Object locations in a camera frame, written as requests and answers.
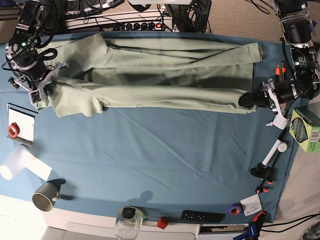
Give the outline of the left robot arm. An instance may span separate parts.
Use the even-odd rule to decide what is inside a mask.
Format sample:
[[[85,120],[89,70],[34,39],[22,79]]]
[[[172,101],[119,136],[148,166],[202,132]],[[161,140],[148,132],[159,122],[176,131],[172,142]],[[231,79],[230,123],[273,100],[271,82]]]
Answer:
[[[283,34],[285,69],[292,77],[285,79],[285,69],[278,67],[275,79],[262,82],[254,91],[242,95],[238,104],[274,111],[279,102],[286,105],[288,112],[297,99],[312,100],[320,93],[320,45],[312,39],[316,22],[311,19],[306,0],[274,0],[272,5]]]

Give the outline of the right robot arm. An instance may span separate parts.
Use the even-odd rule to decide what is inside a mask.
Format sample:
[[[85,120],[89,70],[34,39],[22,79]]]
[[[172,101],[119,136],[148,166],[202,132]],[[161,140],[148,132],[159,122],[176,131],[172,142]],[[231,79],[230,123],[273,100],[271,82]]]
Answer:
[[[12,38],[5,46],[5,59],[1,68],[12,72],[10,85],[28,92],[31,103],[38,103],[53,94],[53,76],[68,66],[54,60],[58,51],[48,45],[56,34],[60,14],[53,0],[28,0],[18,14],[18,23]]]

